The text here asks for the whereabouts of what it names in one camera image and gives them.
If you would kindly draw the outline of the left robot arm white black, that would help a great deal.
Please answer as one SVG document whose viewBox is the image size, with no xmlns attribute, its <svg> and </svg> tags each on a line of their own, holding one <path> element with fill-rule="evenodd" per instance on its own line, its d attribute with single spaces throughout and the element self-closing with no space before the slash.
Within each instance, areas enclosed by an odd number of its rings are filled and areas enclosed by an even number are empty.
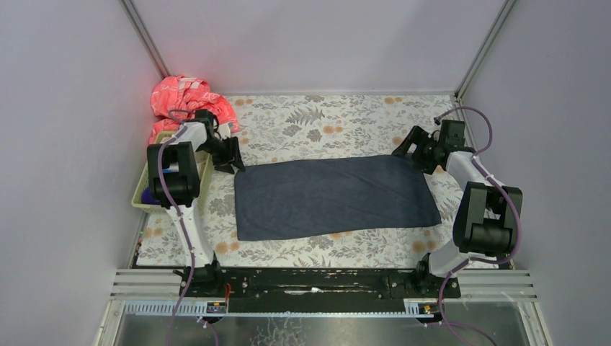
<svg viewBox="0 0 611 346">
<path fill-rule="evenodd" d="M 179 128 L 163 143 L 147 147 L 148 188 L 176 226 L 190 268 L 215 261 L 200 216 L 202 179 L 196 154 L 204 152 L 214 170 L 235 174 L 245 170 L 238 139 L 222 129 L 209 110 L 188 111 L 192 117 L 179 121 Z"/>
</svg>

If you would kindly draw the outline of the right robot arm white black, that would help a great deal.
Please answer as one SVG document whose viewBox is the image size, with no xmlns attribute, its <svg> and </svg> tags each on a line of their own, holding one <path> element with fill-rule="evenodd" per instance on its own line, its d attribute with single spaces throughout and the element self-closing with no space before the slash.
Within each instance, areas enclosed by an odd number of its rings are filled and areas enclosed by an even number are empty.
<svg viewBox="0 0 611 346">
<path fill-rule="evenodd" d="M 503 185 L 484 168 L 478 152 L 466 146 L 464 132 L 465 123 L 458 120 L 443 120 L 435 133 L 414 126 L 392 153 L 410 155 L 414 166 L 425 174 L 442 167 L 463 191 L 451 240 L 419 262 L 422 272 L 439 278 L 472 262 L 509 262 L 522 232 L 522 191 Z"/>
</svg>

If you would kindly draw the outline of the dark grey cloth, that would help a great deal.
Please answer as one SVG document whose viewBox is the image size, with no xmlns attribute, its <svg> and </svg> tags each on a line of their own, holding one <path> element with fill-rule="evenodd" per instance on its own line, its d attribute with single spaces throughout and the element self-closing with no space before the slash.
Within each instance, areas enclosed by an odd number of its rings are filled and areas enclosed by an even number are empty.
<svg viewBox="0 0 611 346">
<path fill-rule="evenodd" d="M 313 159 L 246 168 L 234 179 L 240 241 L 436 226 L 442 219 L 410 157 Z"/>
</svg>

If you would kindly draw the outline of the purple towel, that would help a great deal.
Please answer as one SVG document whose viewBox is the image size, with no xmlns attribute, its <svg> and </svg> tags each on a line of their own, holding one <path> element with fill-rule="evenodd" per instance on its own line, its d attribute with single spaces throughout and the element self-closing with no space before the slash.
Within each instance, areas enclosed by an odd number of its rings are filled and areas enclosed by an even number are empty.
<svg viewBox="0 0 611 346">
<path fill-rule="evenodd" d="M 160 205 L 160 202 L 155 198 L 149 187 L 142 191 L 141 203 L 146 205 Z"/>
</svg>

